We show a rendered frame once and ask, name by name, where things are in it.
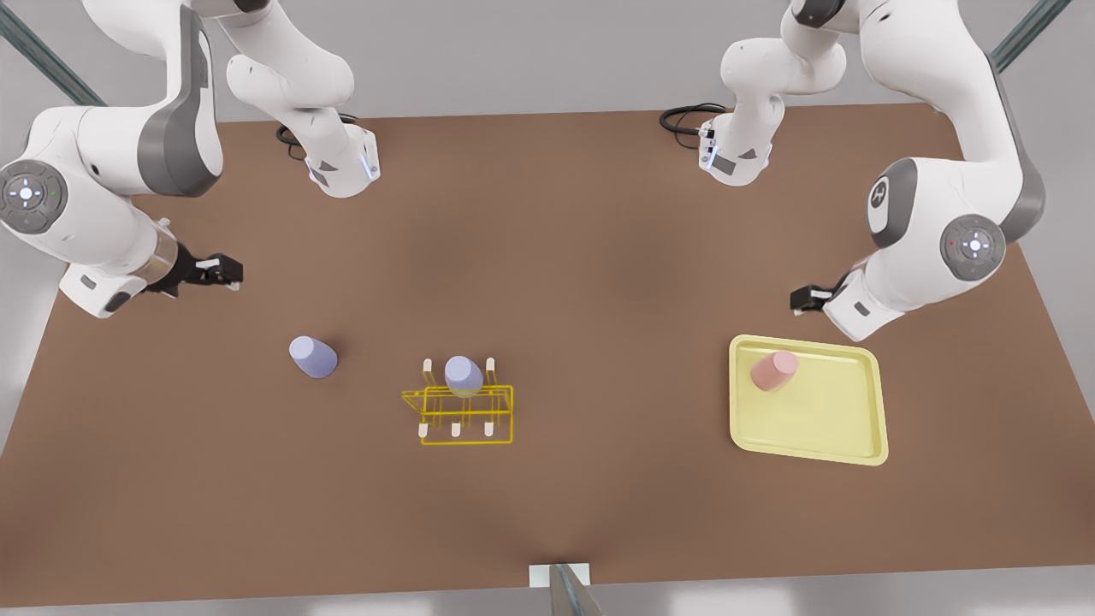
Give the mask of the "pink cup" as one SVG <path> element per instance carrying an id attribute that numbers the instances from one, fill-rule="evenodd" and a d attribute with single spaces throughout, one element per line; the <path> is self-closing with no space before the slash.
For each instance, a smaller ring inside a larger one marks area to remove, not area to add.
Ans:
<path id="1" fill-rule="evenodd" d="M 777 391 L 789 382 L 791 377 L 797 373 L 799 359 L 797 355 L 786 350 L 779 350 L 764 355 L 756 360 L 750 368 L 751 382 L 756 388 L 762 391 Z"/>

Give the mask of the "yellow tray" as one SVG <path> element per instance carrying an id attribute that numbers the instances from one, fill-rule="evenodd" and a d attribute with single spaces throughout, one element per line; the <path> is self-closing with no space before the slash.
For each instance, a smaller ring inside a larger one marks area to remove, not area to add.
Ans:
<path id="1" fill-rule="evenodd" d="M 754 385 L 771 355 L 797 360 L 779 390 Z M 879 362 L 865 348 L 739 335 L 729 344 L 729 434 L 744 451 L 881 465 L 889 444 Z"/>

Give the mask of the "lavender cup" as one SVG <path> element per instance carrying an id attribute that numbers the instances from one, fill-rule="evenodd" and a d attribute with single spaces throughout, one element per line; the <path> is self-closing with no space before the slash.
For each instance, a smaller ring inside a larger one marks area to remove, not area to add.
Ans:
<path id="1" fill-rule="evenodd" d="M 459 398 L 477 395 L 484 385 L 481 367 L 465 356 L 453 356 L 443 367 L 443 377 L 448 390 Z"/>
<path id="2" fill-rule="evenodd" d="M 290 342 L 289 355 L 310 377 L 328 377 L 339 365 L 339 355 L 328 344 L 308 335 L 297 336 Z"/>

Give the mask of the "silver frame post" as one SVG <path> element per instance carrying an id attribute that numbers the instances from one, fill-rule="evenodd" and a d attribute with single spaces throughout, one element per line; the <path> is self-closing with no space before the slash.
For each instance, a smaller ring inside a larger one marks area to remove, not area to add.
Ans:
<path id="1" fill-rule="evenodd" d="M 1037 0 L 1021 22 L 1010 30 L 990 53 L 989 58 L 998 73 L 1004 73 L 1072 1 Z"/>
<path id="2" fill-rule="evenodd" d="M 548 588 L 551 616 L 606 616 L 590 592 L 589 563 L 530 565 L 529 588 Z"/>
<path id="3" fill-rule="evenodd" d="M 0 0 L 0 36 L 38 70 L 51 85 L 74 105 L 106 106 L 107 104 L 44 43 L 28 25 Z"/>

